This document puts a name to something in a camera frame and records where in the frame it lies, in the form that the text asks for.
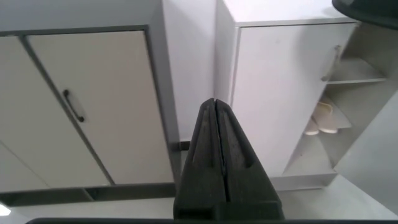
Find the white cupboard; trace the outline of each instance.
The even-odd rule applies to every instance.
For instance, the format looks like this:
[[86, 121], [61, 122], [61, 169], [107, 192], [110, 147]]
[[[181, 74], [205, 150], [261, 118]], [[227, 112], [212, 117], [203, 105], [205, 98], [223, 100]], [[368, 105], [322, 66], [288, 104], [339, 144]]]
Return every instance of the white cupboard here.
[[51, 188], [109, 185], [18, 38], [0, 52], [1, 141]]
[[143, 31], [29, 42], [115, 184], [174, 181]]
[[332, 77], [355, 28], [329, 0], [218, 1], [215, 97], [276, 190], [323, 187], [337, 174], [320, 140], [302, 134], [327, 84], [341, 82]]

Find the wooden shelf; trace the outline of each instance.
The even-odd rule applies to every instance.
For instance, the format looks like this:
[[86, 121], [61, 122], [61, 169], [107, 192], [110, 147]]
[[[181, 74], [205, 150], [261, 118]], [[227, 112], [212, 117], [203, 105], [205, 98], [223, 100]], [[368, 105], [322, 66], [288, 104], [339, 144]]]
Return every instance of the wooden shelf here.
[[352, 124], [350, 123], [348, 118], [344, 115], [344, 113], [341, 112], [341, 110], [327, 96], [323, 96], [321, 102], [327, 103], [333, 107], [332, 116], [338, 129], [352, 127]]
[[282, 176], [335, 173], [320, 139], [303, 135]]
[[383, 82], [386, 78], [360, 58], [344, 58], [328, 84]]

